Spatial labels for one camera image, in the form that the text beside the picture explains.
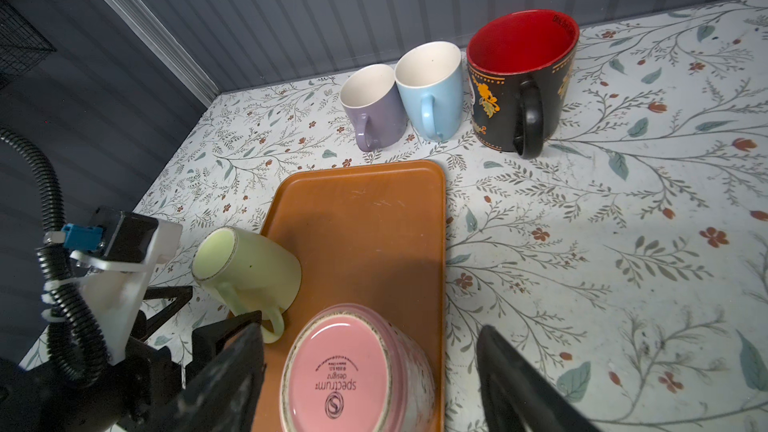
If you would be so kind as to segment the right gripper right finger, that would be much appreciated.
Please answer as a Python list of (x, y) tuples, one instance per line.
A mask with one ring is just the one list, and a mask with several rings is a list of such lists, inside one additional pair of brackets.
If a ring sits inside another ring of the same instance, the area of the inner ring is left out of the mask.
[(490, 431), (597, 431), (490, 325), (480, 330), (476, 359)]

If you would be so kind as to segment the light green mug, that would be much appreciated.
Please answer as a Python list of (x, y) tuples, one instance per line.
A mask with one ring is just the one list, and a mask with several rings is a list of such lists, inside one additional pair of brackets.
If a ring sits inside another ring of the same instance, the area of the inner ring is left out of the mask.
[(283, 313), (300, 290), (299, 260), (285, 248), (251, 231), (220, 227), (200, 244), (192, 263), (195, 281), (236, 315), (259, 312), (266, 344), (285, 331)]

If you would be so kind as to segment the orange plastic tray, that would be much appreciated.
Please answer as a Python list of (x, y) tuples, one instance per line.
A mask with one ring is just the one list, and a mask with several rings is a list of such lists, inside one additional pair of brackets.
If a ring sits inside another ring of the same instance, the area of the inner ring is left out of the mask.
[(256, 431), (280, 428), (290, 347), (320, 311), (366, 306), (425, 352), (436, 383), (429, 430), (444, 425), (446, 178), (429, 160), (299, 172), (277, 188), (261, 233), (296, 256), (302, 284), (286, 330), (265, 346)]

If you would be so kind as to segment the light blue mug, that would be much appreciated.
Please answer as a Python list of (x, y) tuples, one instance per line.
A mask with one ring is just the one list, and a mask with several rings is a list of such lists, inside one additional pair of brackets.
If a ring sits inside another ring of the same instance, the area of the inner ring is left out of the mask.
[(423, 138), (444, 142), (462, 120), (462, 55), (451, 42), (434, 41), (413, 48), (394, 69), (405, 111)]

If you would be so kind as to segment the black skull pattern mug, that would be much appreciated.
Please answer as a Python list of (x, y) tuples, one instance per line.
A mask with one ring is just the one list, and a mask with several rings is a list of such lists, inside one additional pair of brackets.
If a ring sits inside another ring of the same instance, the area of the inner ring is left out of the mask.
[(524, 10), (482, 27), (466, 49), (478, 140), (535, 159), (556, 131), (580, 37), (569, 15)]

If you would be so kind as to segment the purple mug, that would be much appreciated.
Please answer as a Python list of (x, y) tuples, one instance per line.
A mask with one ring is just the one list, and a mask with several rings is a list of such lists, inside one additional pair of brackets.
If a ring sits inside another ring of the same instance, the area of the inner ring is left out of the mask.
[(343, 84), (339, 98), (361, 151), (389, 147), (405, 133), (408, 117), (391, 66), (374, 64), (355, 72)]

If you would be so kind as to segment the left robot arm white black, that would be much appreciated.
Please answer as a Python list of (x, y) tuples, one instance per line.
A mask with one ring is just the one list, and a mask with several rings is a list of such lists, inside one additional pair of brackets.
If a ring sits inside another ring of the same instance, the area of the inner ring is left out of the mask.
[(125, 360), (89, 388), (68, 387), (48, 363), (25, 371), (2, 360), (2, 430), (250, 430), (265, 373), (261, 313), (194, 329), (193, 359), (181, 366), (168, 348), (145, 341), (191, 300), (191, 287), (151, 287), (145, 297), (170, 303), (152, 317), (138, 314)]

